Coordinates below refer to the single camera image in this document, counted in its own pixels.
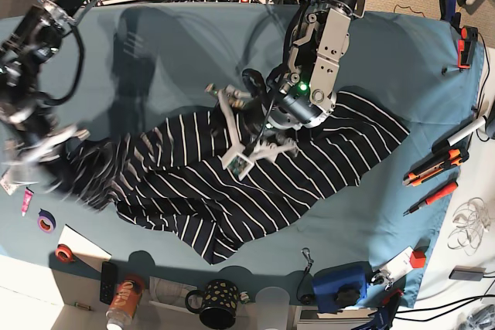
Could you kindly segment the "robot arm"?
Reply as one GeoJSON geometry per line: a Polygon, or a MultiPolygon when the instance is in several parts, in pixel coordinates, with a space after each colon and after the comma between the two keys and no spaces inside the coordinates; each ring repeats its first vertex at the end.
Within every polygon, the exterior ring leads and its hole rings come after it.
{"type": "Polygon", "coordinates": [[[72,176],[65,144],[73,138],[84,140],[90,133],[77,124],[59,127],[53,108],[65,104],[78,88],[85,58],[78,26],[98,1],[37,0],[1,44],[1,122],[13,135],[5,143],[6,171],[1,177],[8,194],[36,183],[32,174],[39,166],[60,182],[72,176]],[[38,75],[68,35],[77,44],[76,73],[69,91],[55,98],[40,90],[38,75]]]}
{"type": "Polygon", "coordinates": [[[223,168],[243,179],[256,161],[274,162],[281,153],[297,150],[287,131],[318,127],[332,114],[350,23],[364,15],[365,1],[301,0],[285,33],[282,61],[267,77],[246,69],[241,74],[245,90],[207,87],[230,137],[223,168]]]}

